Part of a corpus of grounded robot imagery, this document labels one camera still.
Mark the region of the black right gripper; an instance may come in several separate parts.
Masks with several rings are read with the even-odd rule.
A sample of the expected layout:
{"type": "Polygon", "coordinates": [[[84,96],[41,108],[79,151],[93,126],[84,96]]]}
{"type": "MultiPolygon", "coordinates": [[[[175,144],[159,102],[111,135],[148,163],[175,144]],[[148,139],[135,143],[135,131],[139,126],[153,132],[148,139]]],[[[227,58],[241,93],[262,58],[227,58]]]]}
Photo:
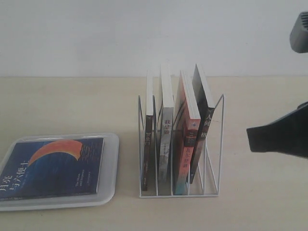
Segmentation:
{"type": "Polygon", "coordinates": [[[246,129],[250,151],[277,152],[307,159],[308,103],[263,126],[246,129]]]}

